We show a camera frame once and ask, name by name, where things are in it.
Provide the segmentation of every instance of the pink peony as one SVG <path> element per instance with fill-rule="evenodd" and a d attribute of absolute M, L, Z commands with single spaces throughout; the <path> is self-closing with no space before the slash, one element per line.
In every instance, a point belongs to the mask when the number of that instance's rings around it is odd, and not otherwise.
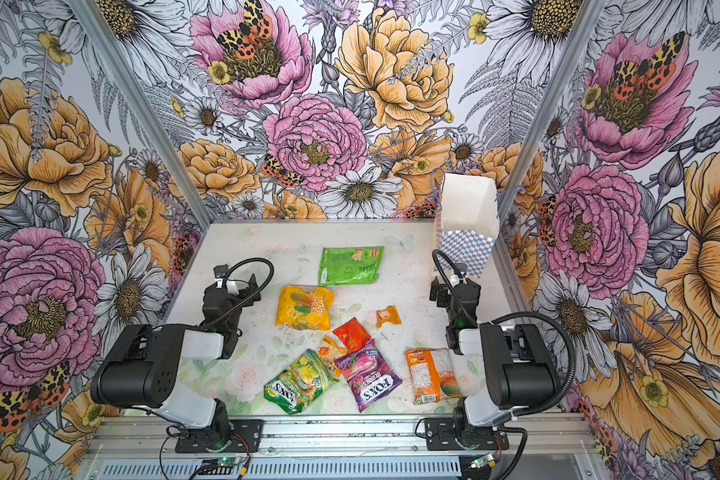
<path fill-rule="evenodd" d="M 286 170 L 303 175 L 302 187 L 322 192 L 326 182 L 365 163 L 360 120 L 344 107 L 309 94 L 288 100 L 264 120 L 269 154 Z"/>
<path fill-rule="evenodd" d="M 37 385 L 64 360 L 72 375 L 90 365 L 104 280 L 93 252 L 56 230 L 24 228 L 0 240 L 0 393 Z"/>
<path fill-rule="evenodd" d="M 272 7 L 262 0 L 264 14 L 272 20 L 272 38 L 264 40 L 250 60 L 240 60 L 236 54 L 225 54 L 216 37 L 229 30 L 238 30 L 242 7 L 231 13 L 226 7 L 220 16 L 208 11 L 208 16 L 192 16 L 190 34 L 192 48 L 199 68 L 207 69 L 210 84 L 222 90 L 229 104 L 228 110 L 259 108 L 263 104 L 284 101 L 291 94 L 301 93 L 312 80 L 312 44 L 308 35 L 300 37 L 296 27 L 288 22 L 282 7 L 274 13 Z"/>
<path fill-rule="evenodd" d="M 550 270 L 585 283 L 593 298 L 619 293 L 645 257 L 648 224 L 640 216 L 634 178 L 615 165 L 579 165 L 557 194 Z"/>
<path fill-rule="evenodd" d="M 606 162 L 620 162 L 633 170 L 647 164 L 664 150 L 688 122 L 692 108 L 683 108 L 690 92 L 696 62 L 688 61 L 689 36 L 675 58 L 676 71 L 658 89 L 638 88 L 620 101 L 614 96 L 618 82 L 614 80 L 616 65 L 634 62 L 640 65 L 662 46 L 648 46 L 648 40 L 636 44 L 633 37 L 615 36 L 595 62 L 594 72 L 584 79 L 586 91 L 578 116 L 568 125 L 571 143 L 584 151 L 592 151 Z"/>

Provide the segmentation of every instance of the blue checkered pattern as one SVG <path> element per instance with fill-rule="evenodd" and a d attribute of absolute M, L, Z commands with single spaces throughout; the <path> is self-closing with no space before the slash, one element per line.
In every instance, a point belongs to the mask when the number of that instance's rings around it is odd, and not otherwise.
<path fill-rule="evenodd" d="M 496 240 L 474 230 L 451 230 L 443 232 L 440 250 L 453 262 L 467 264 L 469 276 L 480 278 L 495 244 Z"/>

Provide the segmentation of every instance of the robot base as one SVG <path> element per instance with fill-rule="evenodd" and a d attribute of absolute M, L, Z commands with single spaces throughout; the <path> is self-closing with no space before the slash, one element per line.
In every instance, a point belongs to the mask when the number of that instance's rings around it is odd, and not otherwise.
<path fill-rule="evenodd" d="M 176 453 L 245 453 L 246 446 L 233 438 L 233 433 L 246 441 L 250 453 L 258 452 L 263 424 L 263 420 L 231 421 L 226 414 L 226 405 L 217 399 L 211 424 L 188 429 L 187 437 L 179 437 L 176 441 Z"/>
<path fill-rule="evenodd" d="M 473 427 L 464 414 L 464 400 L 454 409 L 452 418 L 425 418 L 427 450 L 506 450 L 506 435 L 491 427 Z"/>

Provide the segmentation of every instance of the orange snack bag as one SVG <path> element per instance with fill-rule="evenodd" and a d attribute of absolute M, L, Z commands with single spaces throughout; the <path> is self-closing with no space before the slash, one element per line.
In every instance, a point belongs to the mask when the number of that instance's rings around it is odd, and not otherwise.
<path fill-rule="evenodd" d="M 456 375 L 448 349 L 417 349 L 405 353 L 414 388 L 414 405 L 458 398 Z"/>
<path fill-rule="evenodd" d="M 365 345 L 365 342 L 371 339 L 371 336 L 358 323 L 356 318 L 352 318 L 352 320 L 335 329 L 333 333 L 344 343 L 350 353 L 360 350 Z"/>

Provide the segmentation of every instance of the green snack bag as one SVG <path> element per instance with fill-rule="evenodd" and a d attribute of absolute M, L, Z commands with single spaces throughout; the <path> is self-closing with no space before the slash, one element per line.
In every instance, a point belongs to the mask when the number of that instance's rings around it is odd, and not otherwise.
<path fill-rule="evenodd" d="M 302 412 L 336 381 L 317 353 L 307 350 L 264 385 L 264 398 L 293 415 Z"/>
<path fill-rule="evenodd" d="M 382 262 L 383 246 L 356 248 L 324 248 L 320 259 L 318 284 L 360 285 L 378 279 L 378 264 Z"/>

